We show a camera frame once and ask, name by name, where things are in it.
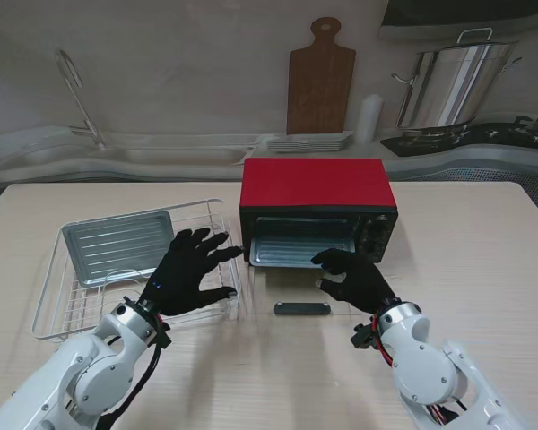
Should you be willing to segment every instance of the wooden table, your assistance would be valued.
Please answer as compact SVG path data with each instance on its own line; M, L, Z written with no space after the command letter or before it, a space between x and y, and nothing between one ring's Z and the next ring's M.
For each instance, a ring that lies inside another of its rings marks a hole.
M400 216L381 271L430 317L432 340L464 343L538 429L538 210L512 184L393 188ZM0 404L55 350L31 336L30 323L63 224L219 197L240 242L239 189L8 188L0 198ZM279 297L320 295L311 284L316 277L317 271L241 271L247 315L174 328L153 378L115 428L412 429L381 356L349 342L352 326L366 316L271 314ZM140 360L138 377L150 355Z

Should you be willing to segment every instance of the faucet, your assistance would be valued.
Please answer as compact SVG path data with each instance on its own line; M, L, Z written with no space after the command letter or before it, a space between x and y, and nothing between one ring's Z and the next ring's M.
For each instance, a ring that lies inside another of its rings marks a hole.
M76 104L80 108L80 111L82 111L83 122L86 124L85 127L74 127L70 125L69 127L70 131L76 136L91 137L94 143L101 150L108 149L108 145L104 142L103 137L101 136L100 129L91 120L90 116L88 115L88 112L86 111L86 108L83 106L82 102L80 101L80 98L76 94L74 86L72 85L72 83L70 83L70 77L68 76L68 73L66 72L66 69L64 68L64 65L67 68L67 70L70 72L70 75L72 76L72 79L74 80L75 86L78 88L83 87L82 79L80 78L80 75L78 74L78 71L76 70L74 63L72 62L72 59L63 49L58 49L56 51L56 64L57 64L58 70L62 74L62 78L64 78L65 86L68 87L68 89L72 93L72 97L74 98Z

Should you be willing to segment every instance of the red toaster oven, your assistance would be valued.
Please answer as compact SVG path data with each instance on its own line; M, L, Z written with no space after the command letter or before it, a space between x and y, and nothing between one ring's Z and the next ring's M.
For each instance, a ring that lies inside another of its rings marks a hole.
M239 215L246 261L316 267L331 247L380 262L398 212L379 159L247 159Z

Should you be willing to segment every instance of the backsplash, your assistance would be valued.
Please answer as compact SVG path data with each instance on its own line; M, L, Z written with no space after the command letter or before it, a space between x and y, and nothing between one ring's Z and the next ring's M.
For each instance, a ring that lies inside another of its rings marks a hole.
M345 128L360 101L385 99L380 127L394 125L417 51L454 38L377 40L383 0L0 0L0 134L82 118L56 68L72 56L102 130L117 133L282 133L289 52L313 39L319 16L343 24L337 43L357 51ZM518 39L523 61L492 89L482 112L538 112L538 28Z

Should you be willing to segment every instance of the gloved hand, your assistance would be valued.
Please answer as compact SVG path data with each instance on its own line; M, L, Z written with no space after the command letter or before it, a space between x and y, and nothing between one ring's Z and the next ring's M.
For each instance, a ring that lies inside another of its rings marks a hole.
M395 293L388 286L372 262L341 249L327 249L315 255L311 261L333 275L347 274L343 282L322 279L320 288L335 300L349 302L363 312L374 314L385 298L395 298Z
M236 292L231 287L199 290L199 284L207 273L220 262L226 262L243 252L239 246L218 250L217 247L229 235L218 233L204 240L209 231L209 228L199 228L194 232L182 230L175 236L145 285L140 302L150 300L157 306L158 312L172 316L211 305Z

